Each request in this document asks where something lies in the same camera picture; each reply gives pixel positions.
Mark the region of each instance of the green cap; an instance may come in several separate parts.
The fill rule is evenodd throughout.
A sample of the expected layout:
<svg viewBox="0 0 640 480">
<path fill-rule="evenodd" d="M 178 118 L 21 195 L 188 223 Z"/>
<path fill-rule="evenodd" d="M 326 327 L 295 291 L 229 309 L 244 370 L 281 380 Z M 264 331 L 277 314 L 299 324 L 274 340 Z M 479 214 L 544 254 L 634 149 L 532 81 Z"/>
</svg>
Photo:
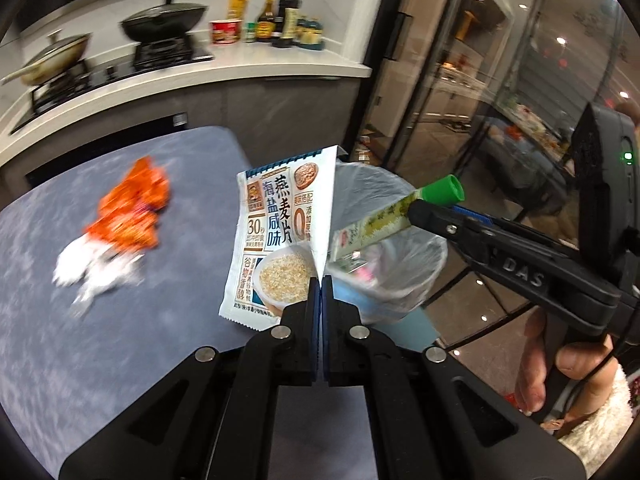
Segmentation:
<svg viewBox="0 0 640 480">
<path fill-rule="evenodd" d="M 420 196 L 425 202 L 442 207 L 450 207 L 465 199 L 462 184 L 453 175 L 447 175 L 420 190 Z"/>
</svg>

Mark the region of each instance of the white countertop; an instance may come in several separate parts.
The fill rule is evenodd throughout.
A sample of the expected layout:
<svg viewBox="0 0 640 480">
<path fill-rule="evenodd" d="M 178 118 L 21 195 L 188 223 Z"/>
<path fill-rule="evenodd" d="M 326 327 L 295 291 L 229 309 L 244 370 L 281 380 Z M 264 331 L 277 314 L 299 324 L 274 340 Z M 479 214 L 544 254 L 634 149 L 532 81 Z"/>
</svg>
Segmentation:
<svg viewBox="0 0 640 480">
<path fill-rule="evenodd" d="M 277 76 L 368 77 L 371 69 L 334 52 L 273 48 L 269 44 L 238 43 L 210 46 L 215 56 L 163 70 L 135 75 L 91 90 L 61 104 L 9 135 L 28 110 L 25 94 L 0 118 L 0 166 L 44 137 L 81 119 L 135 99 L 187 86 L 217 81 Z"/>
</svg>

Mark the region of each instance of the gray marbled table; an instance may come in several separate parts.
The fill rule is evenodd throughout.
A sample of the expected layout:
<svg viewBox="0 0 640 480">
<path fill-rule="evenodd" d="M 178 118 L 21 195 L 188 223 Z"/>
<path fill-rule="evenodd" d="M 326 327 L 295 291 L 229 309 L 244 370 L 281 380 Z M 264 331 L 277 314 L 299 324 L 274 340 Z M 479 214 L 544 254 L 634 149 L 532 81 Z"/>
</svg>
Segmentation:
<svg viewBox="0 0 640 480">
<path fill-rule="evenodd" d="M 79 285 L 51 283 L 60 251 L 98 200 L 152 155 L 169 176 L 160 246 L 145 281 L 99 296 L 81 322 Z M 65 458 L 194 349 L 242 346 L 253 331 L 218 316 L 248 163 L 234 135 L 198 128 L 113 152 L 49 180 L 0 213 L 0 403 L 56 478 Z M 281 388 L 270 478 L 376 478 L 360 388 Z"/>
</svg>

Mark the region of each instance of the screw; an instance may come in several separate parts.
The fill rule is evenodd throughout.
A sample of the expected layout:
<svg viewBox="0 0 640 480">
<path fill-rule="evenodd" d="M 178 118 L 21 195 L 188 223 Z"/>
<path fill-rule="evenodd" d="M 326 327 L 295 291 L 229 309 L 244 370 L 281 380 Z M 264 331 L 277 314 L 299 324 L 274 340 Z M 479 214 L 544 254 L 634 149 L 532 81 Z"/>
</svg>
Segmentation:
<svg viewBox="0 0 640 480">
<path fill-rule="evenodd" d="M 210 346 L 203 346 L 196 350 L 196 361 L 200 361 L 201 363 L 207 363 L 209 361 L 213 361 L 213 358 L 216 356 L 216 351 Z"/>
<path fill-rule="evenodd" d="M 354 339 L 366 339 L 369 337 L 369 329 L 366 326 L 356 325 L 349 329 L 349 335 Z"/>
<path fill-rule="evenodd" d="M 291 335 L 291 329 L 286 325 L 274 326 L 271 329 L 271 336 L 276 339 L 286 339 Z"/>
<path fill-rule="evenodd" d="M 447 358 L 447 353 L 437 346 L 431 346 L 426 349 L 424 354 L 427 356 L 427 359 L 432 363 L 441 363 L 444 359 Z"/>
</svg>

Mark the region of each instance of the white sleeve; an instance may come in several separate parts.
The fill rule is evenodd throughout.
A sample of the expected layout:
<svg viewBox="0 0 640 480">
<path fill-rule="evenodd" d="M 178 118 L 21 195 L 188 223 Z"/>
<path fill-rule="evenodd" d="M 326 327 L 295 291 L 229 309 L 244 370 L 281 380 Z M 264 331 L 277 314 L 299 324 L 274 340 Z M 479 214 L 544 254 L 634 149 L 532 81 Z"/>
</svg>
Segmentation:
<svg viewBox="0 0 640 480">
<path fill-rule="evenodd" d="M 560 439 L 580 457 L 588 476 L 604 463 L 631 426 L 633 417 L 629 399 L 626 376 L 618 365 L 613 390 L 604 406 Z"/>
</svg>

